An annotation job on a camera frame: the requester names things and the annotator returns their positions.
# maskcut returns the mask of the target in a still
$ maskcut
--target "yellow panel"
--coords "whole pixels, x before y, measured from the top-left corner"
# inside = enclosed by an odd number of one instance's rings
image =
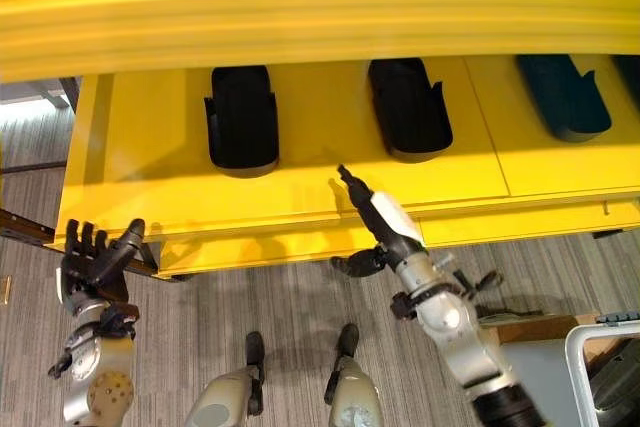
[[[344,162],[410,212],[508,194],[461,58],[427,59],[443,80],[454,131],[445,154],[390,158],[369,99],[366,62],[276,65],[280,166],[255,179],[221,174],[208,155],[202,98],[209,70],[87,77],[65,176],[58,237],[69,218],[113,235],[132,217],[151,239],[210,231],[299,228],[352,217],[335,168]]]
[[[640,53],[640,0],[0,0],[0,78],[381,55]]]
[[[640,109],[609,57],[573,59],[581,73],[595,69],[613,122],[607,132],[584,143],[557,140],[547,131],[514,57],[466,59],[513,196],[605,188],[640,191]]]
[[[420,222],[431,247],[491,242],[640,225],[636,202],[608,202],[564,207],[442,217]],[[293,233],[218,238],[203,242],[167,242],[160,275],[171,276],[236,267],[318,260],[350,255],[375,244],[364,227],[324,228]]]

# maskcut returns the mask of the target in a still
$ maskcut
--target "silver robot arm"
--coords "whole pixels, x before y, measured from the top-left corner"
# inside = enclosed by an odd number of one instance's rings
[[[456,278],[434,265],[422,236],[402,207],[387,194],[372,192],[344,166],[338,171],[378,245],[348,259],[334,257],[333,266],[352,277],[373,275],[386,266],[395,272],[405,292],[394,296],[393,313],[400,319],[418,320],[484,425],[544,426],[500,346],[480,328],[475,308]]]
[[[144,222],[133,221],[108,248],[105,232],[97,233],[94,244],[93,226],[86,223],[78,242],[77,228],[76,221],[69,222],[57,270],[58,298],[73,316],[75,330],[49,376],[71,373],[66,425],[119,427],[134,396],[133,324],[139,318],[138,308],[128,303],[123,269],[142,244]]]

